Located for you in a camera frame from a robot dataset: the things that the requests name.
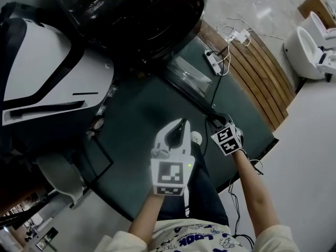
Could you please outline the white power adapter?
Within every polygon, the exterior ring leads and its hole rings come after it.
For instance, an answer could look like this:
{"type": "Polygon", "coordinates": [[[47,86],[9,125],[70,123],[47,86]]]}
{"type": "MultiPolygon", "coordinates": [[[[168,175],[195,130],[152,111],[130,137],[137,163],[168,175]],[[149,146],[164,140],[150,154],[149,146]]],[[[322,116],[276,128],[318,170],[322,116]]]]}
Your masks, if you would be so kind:
{"type": "Polygon", "coordinates": [[[243,29],[241,32],[236,31],[234,33],[234,39],[241,43],[244,43],[249,38],[250,38],[250,33],[245,29],[243,29]]]}

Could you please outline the white and black appliance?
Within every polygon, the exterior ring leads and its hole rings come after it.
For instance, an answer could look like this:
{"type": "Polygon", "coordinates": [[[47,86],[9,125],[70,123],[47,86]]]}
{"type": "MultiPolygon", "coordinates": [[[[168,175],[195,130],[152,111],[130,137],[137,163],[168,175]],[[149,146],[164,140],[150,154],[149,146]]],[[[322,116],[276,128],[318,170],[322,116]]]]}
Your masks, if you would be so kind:
{"type": "Polygon", "coordinates": [[[64,19],[10,2],[0,9],[0,151],[27,153],[82,136],[106,98],[112,60],[64,19]]]}

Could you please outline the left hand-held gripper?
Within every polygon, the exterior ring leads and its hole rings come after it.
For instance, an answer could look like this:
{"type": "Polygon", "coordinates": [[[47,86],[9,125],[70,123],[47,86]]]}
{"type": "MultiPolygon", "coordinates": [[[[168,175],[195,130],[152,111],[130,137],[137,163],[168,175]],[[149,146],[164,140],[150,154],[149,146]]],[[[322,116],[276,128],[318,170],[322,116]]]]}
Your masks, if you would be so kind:
{"type": "Polygon", "coordinates": [[[151,175],[156,195],[182,196],[191,177],[191,126],[185,118],[168,123],[156,135],[151,151],[151,175]]]}

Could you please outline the dark blue jeans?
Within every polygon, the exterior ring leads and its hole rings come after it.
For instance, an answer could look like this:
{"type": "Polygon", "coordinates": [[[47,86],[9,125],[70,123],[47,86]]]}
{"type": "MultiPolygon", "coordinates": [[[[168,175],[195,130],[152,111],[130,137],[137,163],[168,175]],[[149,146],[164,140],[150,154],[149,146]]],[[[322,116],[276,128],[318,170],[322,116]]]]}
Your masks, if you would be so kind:
{"type": "Polygon", "coordinates": [[[158,220],[193,218],[228,226],[224,206],[211,182],[201,148],[195,142],[191,143],[191,155],[195,158],[195,164],[187,185],[189,216],[185,215],[184,197],[166,196],[158,220]]]}

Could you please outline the dark green round mat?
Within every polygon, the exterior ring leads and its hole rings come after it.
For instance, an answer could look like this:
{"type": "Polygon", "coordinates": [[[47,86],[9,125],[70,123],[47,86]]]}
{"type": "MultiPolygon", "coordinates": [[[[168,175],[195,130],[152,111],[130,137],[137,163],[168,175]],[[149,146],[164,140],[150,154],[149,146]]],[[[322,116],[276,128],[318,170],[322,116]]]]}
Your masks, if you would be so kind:
{"type": "MultiPolygon", "coordinates": [[[[277,144],[277,139],[234,78],[230,74],[221,79],[213,75],[204,58],[206,49],[206,44],[196,37],[179,56],[212,79],[207,100],[214,102],[218,112],[230,115],[243,131],[244,150],[248,156],[263,158],[277,144]]],[[[151,188],[149,166],[155,136],[176,119],[188,119],[191,129],[202,135],[207,169],[217,190],[221,192],[229,180],[235,178],[233,160],[224,156],[210,139],[211,131],[205,125],[205,116],[155,75],[143,78],[131,73],[125,75],[110,99],[104,117],[98,138],[114,164],[92,189],[128,220],[134,219],[151,188]]],[[[86,160],[86,143],[84,140],[79,164],[82,175],[90,182],[94,175],[86,160]]]]}

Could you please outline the person's left forearm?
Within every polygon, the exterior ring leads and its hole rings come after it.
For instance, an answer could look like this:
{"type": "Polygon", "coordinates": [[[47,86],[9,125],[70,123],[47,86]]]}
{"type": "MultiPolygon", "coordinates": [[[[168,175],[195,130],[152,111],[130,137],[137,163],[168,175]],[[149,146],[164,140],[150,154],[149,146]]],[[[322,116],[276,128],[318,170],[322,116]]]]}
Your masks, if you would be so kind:
{"type": "Polygon", "coordinates": [[[150,193],[133,220],[128,232],[148,244],[152,239],[164,198],[164,195],[150,193]]]}

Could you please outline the white power strip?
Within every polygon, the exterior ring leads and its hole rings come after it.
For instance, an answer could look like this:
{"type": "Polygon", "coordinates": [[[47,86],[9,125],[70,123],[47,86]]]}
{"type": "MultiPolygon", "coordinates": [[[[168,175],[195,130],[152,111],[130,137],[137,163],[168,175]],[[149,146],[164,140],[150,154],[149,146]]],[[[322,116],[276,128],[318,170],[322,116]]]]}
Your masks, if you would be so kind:
{"type": "Polygon", "coordinates": [[[206,50],[204,51],[204,57],[207,60],[208,64],[212,68],[215,75],[221,75],[222,74],[222,67],[221,63],[223,60],[219,59],[219,57],[216,55],[214,51],[206,50]]]}

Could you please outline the person's right forearm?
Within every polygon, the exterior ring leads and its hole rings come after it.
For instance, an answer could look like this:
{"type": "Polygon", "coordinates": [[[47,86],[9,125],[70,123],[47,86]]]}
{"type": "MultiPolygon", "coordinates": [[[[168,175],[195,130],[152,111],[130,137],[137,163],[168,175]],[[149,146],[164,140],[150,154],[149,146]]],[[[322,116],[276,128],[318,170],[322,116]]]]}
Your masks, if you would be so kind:
{"type": "Polygon", "coordinates": [[[280,222],[266,187],[245,153],[238,150],[232,157],[238,169],[255,236],[258,237],[264,230],[280,222]]]}

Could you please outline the black metal frame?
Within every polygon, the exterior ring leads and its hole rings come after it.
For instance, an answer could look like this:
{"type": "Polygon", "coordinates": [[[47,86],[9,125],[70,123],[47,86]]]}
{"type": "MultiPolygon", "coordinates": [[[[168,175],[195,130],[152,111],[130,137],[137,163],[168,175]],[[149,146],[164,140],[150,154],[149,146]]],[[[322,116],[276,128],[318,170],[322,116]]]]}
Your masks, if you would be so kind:
{"type": "Polygon", "coordinates": [[[99,179],[114,164],[113,159],[96,135],[93,135],[85,145],[86,160],[94,178],[89,182],[93,187],[99,179]]]}

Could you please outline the white ceramic fixture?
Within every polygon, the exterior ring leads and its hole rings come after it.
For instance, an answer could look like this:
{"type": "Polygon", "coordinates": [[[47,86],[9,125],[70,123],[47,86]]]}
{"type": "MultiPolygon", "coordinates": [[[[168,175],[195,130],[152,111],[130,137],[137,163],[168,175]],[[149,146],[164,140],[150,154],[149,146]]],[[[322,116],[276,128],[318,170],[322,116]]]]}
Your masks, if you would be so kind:
{"type": "Polygon", "coordinates": [[[69,196],[74,205],[83,198],[85,182],[76,166],[59,153],[49,153],[36,159],[37,165],[52,187],[69,196]]]}

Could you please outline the black glass-top machine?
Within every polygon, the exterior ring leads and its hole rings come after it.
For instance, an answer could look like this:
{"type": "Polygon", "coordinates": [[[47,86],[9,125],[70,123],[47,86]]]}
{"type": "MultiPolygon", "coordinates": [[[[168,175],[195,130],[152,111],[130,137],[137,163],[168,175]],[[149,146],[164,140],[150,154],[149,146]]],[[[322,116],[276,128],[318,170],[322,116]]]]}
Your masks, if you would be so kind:
{"type": "Polygon", "coordinates": [[[86,40],[114,57],[161,64],[199,32],[208,0],[56,0],[86,40]]]}

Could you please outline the white toilet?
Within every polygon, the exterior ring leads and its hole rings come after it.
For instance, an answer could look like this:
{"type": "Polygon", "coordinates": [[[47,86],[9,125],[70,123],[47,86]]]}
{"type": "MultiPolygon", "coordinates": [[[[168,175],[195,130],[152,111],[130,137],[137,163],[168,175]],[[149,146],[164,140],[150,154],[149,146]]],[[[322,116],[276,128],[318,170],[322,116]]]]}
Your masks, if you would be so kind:
{"type": "Polygon", "coordinates": [[[300,26],[310,34],[318,47],[336,49],[336,28],[326,28],[315,12],[310,12],[300,26]]]}
{"type": "Polygon", "coordinates": [[[303,27],[296,28],[284,42],[283,49],[298,76],[327,81],[336,76],[336,52],[318,47],[303,27]]]}

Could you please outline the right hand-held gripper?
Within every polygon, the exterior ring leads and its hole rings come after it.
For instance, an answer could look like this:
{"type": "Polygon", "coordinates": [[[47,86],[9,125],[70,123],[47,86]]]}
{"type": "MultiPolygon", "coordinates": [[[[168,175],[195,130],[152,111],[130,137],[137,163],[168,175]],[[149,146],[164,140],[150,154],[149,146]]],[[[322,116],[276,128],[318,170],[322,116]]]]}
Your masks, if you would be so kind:
{"type": "Polygon", "coordinates": [[[243,148],[243,132],[233,120],[227,121],[226,114],[215,113],[214,118],[207,118],[207,122],[212,132],[211,139],[225,156],[243,148]]]}

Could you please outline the printed white shirt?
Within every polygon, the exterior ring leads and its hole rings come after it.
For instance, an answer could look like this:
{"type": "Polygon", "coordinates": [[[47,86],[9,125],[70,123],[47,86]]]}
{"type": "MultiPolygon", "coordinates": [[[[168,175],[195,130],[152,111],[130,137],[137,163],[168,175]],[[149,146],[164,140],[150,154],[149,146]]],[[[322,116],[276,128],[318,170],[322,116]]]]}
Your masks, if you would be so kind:
{"type": "Polygon", "coordinates": [[[237,241],[228,226],[198,219],[162,220],[155,224],[150,244],[123,231],[104,236],[94,252],[299,252],[291,229],[271,226],[256,239],[252,250],[237,241]]]}

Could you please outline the brown cardboard box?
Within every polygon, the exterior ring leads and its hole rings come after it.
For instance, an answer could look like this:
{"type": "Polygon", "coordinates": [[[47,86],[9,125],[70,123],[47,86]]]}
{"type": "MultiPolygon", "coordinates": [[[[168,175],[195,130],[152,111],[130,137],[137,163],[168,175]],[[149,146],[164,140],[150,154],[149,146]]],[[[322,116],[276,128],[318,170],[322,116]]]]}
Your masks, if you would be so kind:
{"type": "Polygon", "coordinates": [[[324,0],[305,0],[298,6],[298,11],[305,19],[310,12],[315,12],[326,28],[336,28],[336,14],[333,15],[324,0]]]}

